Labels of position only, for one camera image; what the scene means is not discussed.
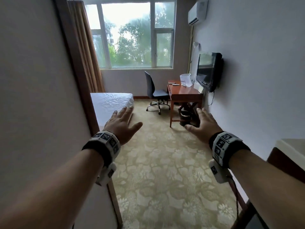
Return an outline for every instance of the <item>person's right arm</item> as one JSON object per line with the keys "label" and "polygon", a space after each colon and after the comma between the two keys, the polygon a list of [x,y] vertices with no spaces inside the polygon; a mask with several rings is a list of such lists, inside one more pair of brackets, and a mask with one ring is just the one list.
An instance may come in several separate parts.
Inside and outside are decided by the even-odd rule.
{"label": "person's right arm", "polygon": [[[211,114],[197,109],[200,127],[185,128],[202,142],[223,131]],[[236,152],[229,167],[269,228],[305,228],[305,184],[249,150]]]}

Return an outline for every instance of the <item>wooden door frame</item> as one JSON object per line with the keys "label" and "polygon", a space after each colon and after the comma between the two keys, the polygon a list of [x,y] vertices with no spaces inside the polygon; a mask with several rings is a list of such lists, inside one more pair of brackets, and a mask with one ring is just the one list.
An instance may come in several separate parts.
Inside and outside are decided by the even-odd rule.
{"label": "wooden door frame", "polygon": [[[81,52],[78,47],[76,30],[70,15],[68,2],[67,0],[53,0],[53,2],[55,4],[56,15],[62,30],[65,46],[73,70],[74,78],[78,87],[78,92],[81,98],[81,103],[86,115],[91,136],[93,136],[99,131],[99,127],[95,116],[93,103],[91,100],[85,69],[81,60]],[[120,213],[119,203],[116,198],[112,179],[107,184],[107,188],[116,215],[117,228],[121,229],[123,226],[123,220]]]}

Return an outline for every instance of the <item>hand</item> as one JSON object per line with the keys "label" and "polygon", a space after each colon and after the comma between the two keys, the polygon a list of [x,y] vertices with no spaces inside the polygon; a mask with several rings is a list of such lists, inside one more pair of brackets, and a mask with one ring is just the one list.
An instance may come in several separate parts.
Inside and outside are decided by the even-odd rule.
{"label": "hand", "polygon": [[192,125],[186,125],[185,128],[199,140],[208,144],[211,136],[217,132],[222,132],[223,130],[219,127],[212,114],[208,113],[204,108],[202,110],[197,108],[197,113],[200,119],[199,128]]}
{"label": "hand", "polygon": [[105,131],[109,131],[117,137],[121,145],[126,144],[143,125],[142,122],[138,122],[131,128],[128,127],[128,121],[132,114],[132,110],[133,107],[124,107],[119,113],[114,111],[104,127]]}

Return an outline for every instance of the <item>reddish-brown desk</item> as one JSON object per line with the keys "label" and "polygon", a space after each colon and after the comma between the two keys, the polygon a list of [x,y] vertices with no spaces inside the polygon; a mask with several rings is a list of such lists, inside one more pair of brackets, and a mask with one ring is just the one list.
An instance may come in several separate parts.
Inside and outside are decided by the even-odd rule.
{"label": "reddish-brown desk", "polygon": [[196,104],[198,104],[198,108],[201,108],[203,94],[200,94],[198,90],[196,90],[193,86],[189,88],[182,86],[180,80],[169,80],[168,82],[174,82],[176,84],[180,84],[179,86],[173,86],[171,84],[167,85],[167,90],[170,95],[170,127],[171,127],[172,122],[183,121],[181,119],[173,120],[174,102],[180,102],[186,104],[192,102],[193,104],[189,106],[189,108],[193,108]]}

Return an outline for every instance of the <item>chair seat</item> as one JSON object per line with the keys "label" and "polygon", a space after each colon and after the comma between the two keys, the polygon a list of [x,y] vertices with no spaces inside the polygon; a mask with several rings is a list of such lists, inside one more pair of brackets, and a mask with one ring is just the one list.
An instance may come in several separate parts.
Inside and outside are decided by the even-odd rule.
{"label": "chair seat", "polygon": [[167,99],[169,97],[169,94],[164,90],[155,90],[153,96],[157,99]]}

